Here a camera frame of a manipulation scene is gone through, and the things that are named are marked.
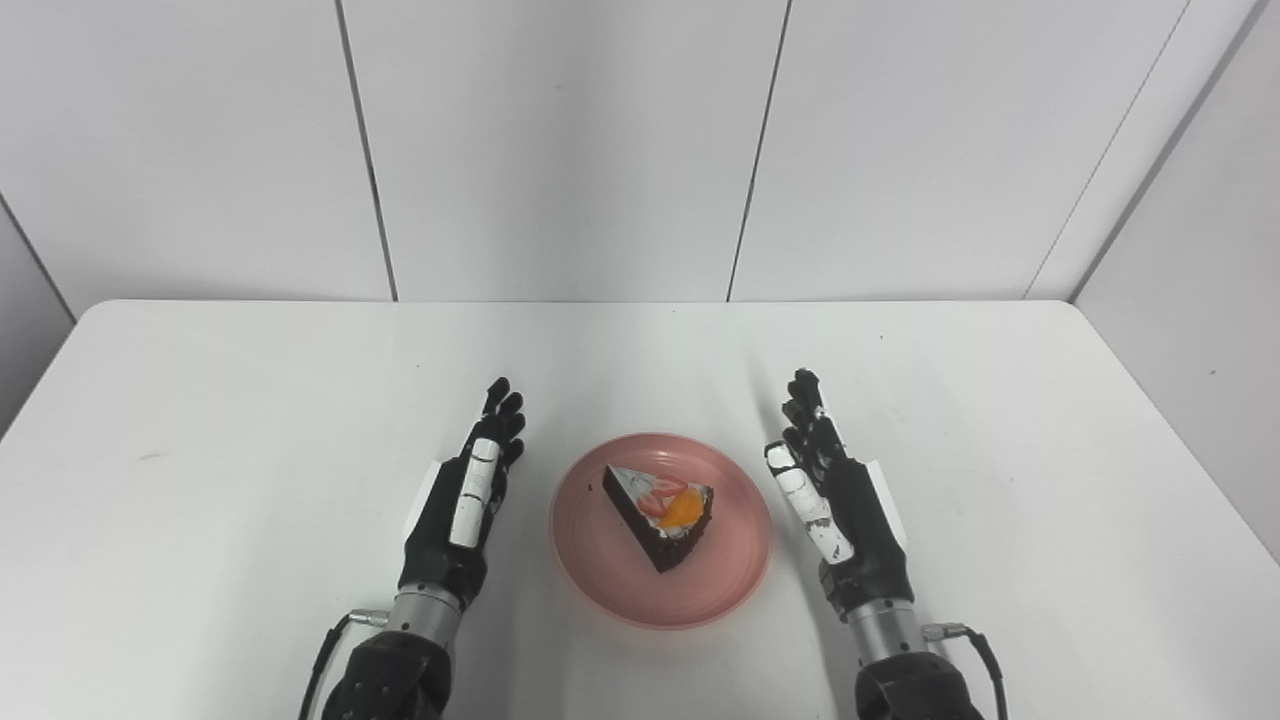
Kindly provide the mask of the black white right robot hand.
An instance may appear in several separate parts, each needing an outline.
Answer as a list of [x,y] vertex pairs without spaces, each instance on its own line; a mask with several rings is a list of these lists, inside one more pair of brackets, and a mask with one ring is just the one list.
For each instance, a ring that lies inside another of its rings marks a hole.
[[765,465],[822,562],[820,587],[841,620],[876,601],[915,596],[906,555],[877,491],[872,466],[847,450],[820,393],[819,377],[799,368],[787,383],[782,438]]

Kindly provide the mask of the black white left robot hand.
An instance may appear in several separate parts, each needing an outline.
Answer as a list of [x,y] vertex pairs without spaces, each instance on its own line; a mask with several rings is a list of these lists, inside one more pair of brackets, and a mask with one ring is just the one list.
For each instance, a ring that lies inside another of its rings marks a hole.
[[398,585],[439,589],[462,610],[479,596],[488,574],[485,544],[509,484],[509,469],[525,451],[524,396],[499,377],[486,389],[480,418],[461,451],[430,483],[417,521],[404,541]]

